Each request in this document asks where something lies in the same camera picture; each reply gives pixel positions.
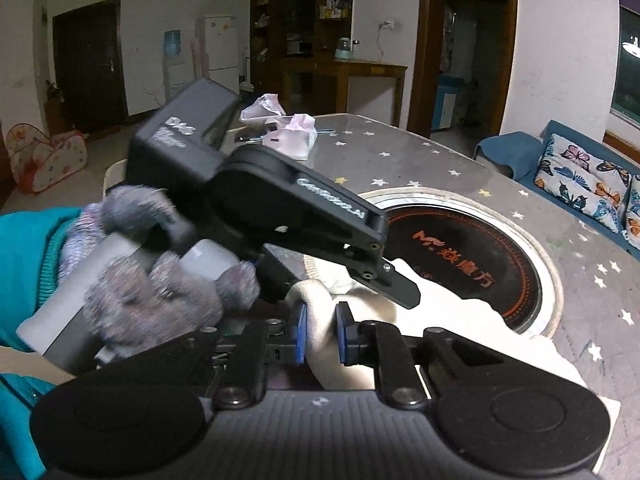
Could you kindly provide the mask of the grey knitted gloved left hand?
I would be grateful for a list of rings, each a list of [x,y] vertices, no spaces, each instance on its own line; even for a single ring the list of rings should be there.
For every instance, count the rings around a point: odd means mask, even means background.
[[[64,283],[107,235],[142,240],[154,228],[178,220],[161,190],[142,185],[115,188],[68,222],[58,259]],[[260,293],[255,266],[241,261],[212,280],[188,272],[175,252],[163,252],[147,271],[131,257],[118,257],[85,294],[90,330],[123,359],[171,339],[217,325],[230,312],[246,312]]]

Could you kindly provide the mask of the teal sleeved left forearm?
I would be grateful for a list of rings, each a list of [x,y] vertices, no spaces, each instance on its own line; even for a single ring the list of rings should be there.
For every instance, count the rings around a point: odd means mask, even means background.
[[[16,330],[58,287],[58,264],[66,232],[80,210],[58,207],[1,217],[1,345],[29,352]],[[1,375],[1,477],[39,479],[44,475],[29,419],[54,385],[35,377]]]

